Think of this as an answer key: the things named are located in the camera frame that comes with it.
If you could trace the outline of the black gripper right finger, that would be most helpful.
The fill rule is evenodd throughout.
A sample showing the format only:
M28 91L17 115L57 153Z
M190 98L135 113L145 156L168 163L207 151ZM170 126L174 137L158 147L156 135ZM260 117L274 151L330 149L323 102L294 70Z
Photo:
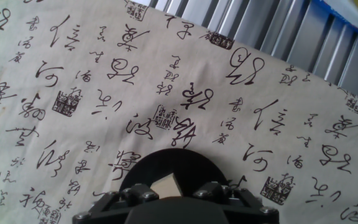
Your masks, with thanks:
M231 189L219 182L207 182L192 194L193 198L217 205L228 223L279 224L279 211L263 205L247 189Z

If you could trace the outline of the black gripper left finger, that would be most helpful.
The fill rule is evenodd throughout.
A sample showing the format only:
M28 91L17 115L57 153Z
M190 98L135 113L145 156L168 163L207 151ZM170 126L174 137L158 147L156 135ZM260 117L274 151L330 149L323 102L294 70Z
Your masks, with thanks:
M130 211L138 205L159 199L159 194L146 184L135 184L122 191L105 193L85 212L72 217L72 224L125 223Z

